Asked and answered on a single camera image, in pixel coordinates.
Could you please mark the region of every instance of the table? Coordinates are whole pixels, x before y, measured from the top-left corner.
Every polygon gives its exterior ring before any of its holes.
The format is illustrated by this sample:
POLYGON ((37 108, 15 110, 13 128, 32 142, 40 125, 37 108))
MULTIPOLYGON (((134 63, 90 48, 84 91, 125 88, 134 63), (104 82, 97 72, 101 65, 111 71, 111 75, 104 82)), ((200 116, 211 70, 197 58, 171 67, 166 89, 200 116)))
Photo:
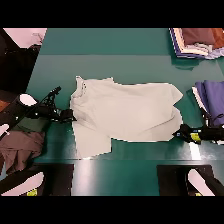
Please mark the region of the table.
MULTIPOLYGON (((167 28, 49 28, 27 93, 42 99, 51 89, 60 85, 62 90, 57 96, 56 105, 66 109, 69 107, 70 96, 76 89, 77 75, 84 79, 114 77, 114 80, 121 84, 168 82, 184 94, 176 104, 183 121, 196 127, 201 126, 202 121, 191 87, 199 80, 223 81, 223 72, 223 58, 212 61, 176 58, 167 28)), ((214 164, 216 161, 213 160, 224 159, 224 146, 203 142, 199 151, 200 163, 214 164)), ((147 175, 154 175, 155 178, 154 168, 153 172, 148 173, 150 167, 155 167, 155 164, 180 164, 182 161, 191 163, 192 158, 189 144, 174 138, 169 142, 157 143, 112 140, 112 153, 95 156, 88 161, 76 160, 71 124, 52 123, 47 132, 43 154, 35 161, 75 163, 77 169, 74 171, 74 186, 80 186, 86 178, 102 178, 98 181, 102 186, 94 188, 96 191, 88 193, 84 190, 74 190, 75 195, 120 195, 122 192, 126 194, 127 184, 123 182, 119 191, 112 192, 113 185, 106 190, 111 181, 103 178, 107 176, 107 172, 108 175, 112 172, 113 178, 117 177, 116 181, 119 181, 119 178, 122 180, 122 175, 125 175, 119 173, 119 170, 126 170, 130 181, 132 173, 137 172, 142 174, 142 179, 137 179, 142 183, 147 175), (76 175, 79 176, 77 170, 88 170, 88 167, 91 167, 93 172, 91 175, 84 175, 83 179, 75 178, 76 175)), ((131 188, 129 194, 158 194, 158 190, 152 191, 131 188)))

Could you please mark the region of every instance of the yellow sticker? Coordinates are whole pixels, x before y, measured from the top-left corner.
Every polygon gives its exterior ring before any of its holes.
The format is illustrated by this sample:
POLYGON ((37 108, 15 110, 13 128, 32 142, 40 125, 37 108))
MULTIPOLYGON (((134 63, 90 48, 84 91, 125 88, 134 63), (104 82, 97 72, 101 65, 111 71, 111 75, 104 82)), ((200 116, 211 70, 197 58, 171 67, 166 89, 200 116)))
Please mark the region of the yellow sticker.
POLYGON ((37 196, 37 189, 27 192, 27 196, 37 196))
POLYGON ((191 133, 191 138, 194 140, 194 141, 201 141, 198 133, 191 133))

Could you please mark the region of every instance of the navy blue garment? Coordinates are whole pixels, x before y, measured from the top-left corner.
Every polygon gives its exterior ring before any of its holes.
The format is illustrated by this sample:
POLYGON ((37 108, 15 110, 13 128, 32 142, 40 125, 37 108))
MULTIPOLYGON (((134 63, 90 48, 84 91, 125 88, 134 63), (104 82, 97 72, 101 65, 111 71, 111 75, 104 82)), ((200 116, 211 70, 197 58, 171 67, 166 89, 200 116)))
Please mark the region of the navy blue garment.
POLYGON ((172 39, 173 46, 174 46, 174 50, 175 50, 175 53, 176 53, 176 56, 177 57, 183 57, 183 58, 200 58, 200 59, 204 59, 205 58, 204 55, 190 54, 190 53, 181 53, 180 52, 180 48, 179 48, 179 46, 177 44, 177 41, 176 41, 176 37, 175 37, 174 31, 173 31, 173 28, 170 28, 169 30, 170 30, 171 39, 172 39))
POLYGON ((224 82, 207 81, 195 83, 206 110, 214 120, 214 125, 224 124, 224 82))

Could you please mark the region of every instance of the green tabletop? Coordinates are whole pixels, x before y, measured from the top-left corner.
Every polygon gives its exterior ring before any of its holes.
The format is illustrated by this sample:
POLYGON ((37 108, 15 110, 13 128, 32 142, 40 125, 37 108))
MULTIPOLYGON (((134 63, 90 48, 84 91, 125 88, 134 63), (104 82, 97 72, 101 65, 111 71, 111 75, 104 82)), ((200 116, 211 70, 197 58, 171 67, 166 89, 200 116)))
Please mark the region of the green tabletop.
MULTIPOLYGON (((62 90, 57 96, 56 105, 66 109, 69 107, 70 96, 76 89, 76 76, 84 79, 114 77, 114 80, 121 84, 168 82, 174 84, 184 94, 176 107, 181 111, 183 121, 195 127, 202 125, 202 121, 191 87, 200 80, 223 81, 223 72, 223 58, 218 60, 177 59, 167 28, 49 28, 27 93, 42 99, 51 89, 60 85, 62 90)), ((202 161, 224 159, 224 146, 203 142, 199 146, 199 151, 202 161)), ((189 144, 175 138, 169 142, 157 143, 127 143, 112 140, 111 153, 92 157, 90 161, 75 159, 75 141, 71 124, 52 123, 47 132, 43 154, 36 159, 36 162, 75 162, 77 169, 80 167, 84 170, 89 169, 88 164, 92 164, 91 166, 95 169, 93 169, 94 175, 89 176, 91 180, 107 176, 107 169, 108 172, 112 169, 112 178, 116 179, 117 175, 116 181, 120 181, 123 174, 122 172, 119 174, 119 170, 124 168, 130 181, 133 172, 142 173, 142 179, 139 177, 142 183, 148 175, 146 170, 155 165, 153 160, 171 163, 185 160, 190 163, 192 155, 189 144), (132 166, 136 166, 136 171, 131 169, 128 171, 132 166)), ((155 169, 149 172, 149 177, 152 176, 155 179, 155 175, 155 169)), ((111 192, 112 186, 111 189, 106 190, 110 181, 113 180, 106 178, 105 186, 102 184, 101 187, 97 187, 98 190, 90 193, 83 191, 80 193, 76 188, 74 192, 78 192, 77 195, 125 194, 124 189, 111 192)), ((127 194, 158 194, 158 186, 152 191, 148 187, 148 191, 137 189, 131 188, 127 194)))

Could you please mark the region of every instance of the white shirt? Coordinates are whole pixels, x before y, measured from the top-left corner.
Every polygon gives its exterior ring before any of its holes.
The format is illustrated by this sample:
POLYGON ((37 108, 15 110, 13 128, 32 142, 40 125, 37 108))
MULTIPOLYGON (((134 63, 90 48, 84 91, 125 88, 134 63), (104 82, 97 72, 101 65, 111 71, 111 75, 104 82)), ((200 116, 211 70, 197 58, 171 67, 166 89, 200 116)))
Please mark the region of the white shirt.
POLYGON ((172 84, 121 85, 112 78, 83 80, 70 107, 79 158, 111 152, 111 138, 128 142, 169 141, 182 117, 173 105, 182 93, 172 84))

